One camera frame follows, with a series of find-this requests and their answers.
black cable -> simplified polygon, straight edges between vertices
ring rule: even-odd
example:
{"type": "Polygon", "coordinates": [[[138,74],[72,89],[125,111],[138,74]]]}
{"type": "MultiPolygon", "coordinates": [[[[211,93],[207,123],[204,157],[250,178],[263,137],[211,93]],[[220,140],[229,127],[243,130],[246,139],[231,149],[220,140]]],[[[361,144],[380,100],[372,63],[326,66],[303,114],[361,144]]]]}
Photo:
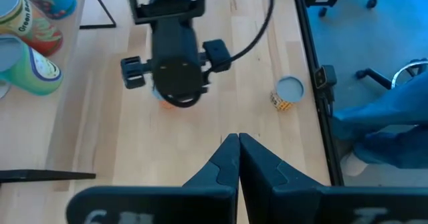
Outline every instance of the black cable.
{"type": "MultiPolygon", "coordinates": [[[[210,73],[214,72],[216,69],[221,68],[224,65],[231,64],[232,62],[238,60],[240,57],[244,56],[245,54],[247,54],[249,51],[251,51],[255,47],[255,45],[259,42],[261,37],[263,37],[263,34],[266,32],[266,29],[268,28],[270,19],[272,18],[272,13],[274,12],[274,5],[275,5],[275,0],[269,0],[269,7],[267,9],[266,18],[265,18],[263,25],[261,26],[259,32],[257,33],[255,38],[253,39],[253,41],[245,49],[243,49],[239,53],[235,54],[233,57],[230,57],[228,60],[223,60],[222,62],[216,64],[215,67],[211,66],[211,68],[209,68],[207,71],[205,71],[203,73],[203,79],[204,79],[205,83],[209,83],[209,74],[210,73]]],[[[199,101],[199,99],[201,98],[201,95],[202,95],[201,92],[196,92],[193,94],[193,97],[191,100],[189,100],[187,102],[181,102],[181,101],[177,100],[176,98],[174,98],[173,96],[167,96],[167,95],[161,94],[162,98],[164,98],[165,101],[167,101],[169,104],[172,104],[173,106],[176,106],[179,108],[188,108],[188,107],[195,105],[199,101]]]]}

chair wheel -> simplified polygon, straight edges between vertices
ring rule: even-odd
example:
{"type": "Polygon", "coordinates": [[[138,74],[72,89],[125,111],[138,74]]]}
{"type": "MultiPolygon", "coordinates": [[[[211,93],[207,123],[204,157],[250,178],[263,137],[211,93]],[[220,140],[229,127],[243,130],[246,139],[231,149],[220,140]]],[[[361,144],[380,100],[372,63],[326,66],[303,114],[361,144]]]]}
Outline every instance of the chair wheel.
{"type": "Polygon", "coordinates": [[[321,8],[320,11],[318,12],[319,17],[325,17],[326,14],[327,14],[327,8],[326,7],[321,8]]]}
{"type": "Polygon", "coordinates": [[[368,9],[372,9],[373,7],[376,7],[376,5],[377,5],[377,0],[368,0],[366,7],[368,9]]]}
{"type": "Polygon", "coordinates": [[[366,71],[365,70],[359,70],[355,73],[355,77],[357,80],[361,80],[362,78],[366,77],[366,71]]]}

person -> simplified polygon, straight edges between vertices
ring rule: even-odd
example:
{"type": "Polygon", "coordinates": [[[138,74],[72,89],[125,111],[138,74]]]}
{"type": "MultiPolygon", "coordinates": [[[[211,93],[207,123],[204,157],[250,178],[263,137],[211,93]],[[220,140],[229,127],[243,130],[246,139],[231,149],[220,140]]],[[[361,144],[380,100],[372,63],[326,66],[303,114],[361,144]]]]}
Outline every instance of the person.
{"type": "Polygon", "coordinates": [[[344,174],[359,175],[369,164],[428,168],[428,72],[374,102],[335,112],[331,121],[336,138],[355,143],[341,161],[344,174]],[[381,131],[396,124],[413,127],[398,134],[381,131]]]}

blue floor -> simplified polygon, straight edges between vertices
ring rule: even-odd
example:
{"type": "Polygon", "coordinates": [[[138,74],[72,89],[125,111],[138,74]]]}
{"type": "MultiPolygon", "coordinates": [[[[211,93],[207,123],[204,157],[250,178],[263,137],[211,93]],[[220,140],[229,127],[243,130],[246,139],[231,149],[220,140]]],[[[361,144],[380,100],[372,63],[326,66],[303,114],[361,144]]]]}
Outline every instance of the blue floor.
{"type": "MultiPolygon", "coordinates": [[[[323,19],[318,17],[319,7],[308,10],[319,64],[336,69],[335,110],[369,103],[385,93],[371,79],[357,80],[356,71],[370,67],[392,77],[410,60],[428,58],[427,0],[379,0],[371,10],[366,2],[338,0],[323,19]]],[[[351,144],[337,142],[340,155],[351,144]]],[[[428,187],[428,170],[370,165],[361,175],[344,180],[346,185],[428,187]]]]}

orange object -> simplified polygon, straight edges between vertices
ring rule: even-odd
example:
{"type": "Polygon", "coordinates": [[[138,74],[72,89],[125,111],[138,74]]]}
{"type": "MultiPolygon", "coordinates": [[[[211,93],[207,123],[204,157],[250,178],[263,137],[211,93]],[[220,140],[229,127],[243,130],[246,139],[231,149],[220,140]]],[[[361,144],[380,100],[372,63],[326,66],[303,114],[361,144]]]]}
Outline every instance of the orange object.
{"type": "Polygon", "coordinates": [[[62,33],[29,0],[2,0],[0,33],[22,39],[44,56],[55,53],[62,44],[62,33]]]}

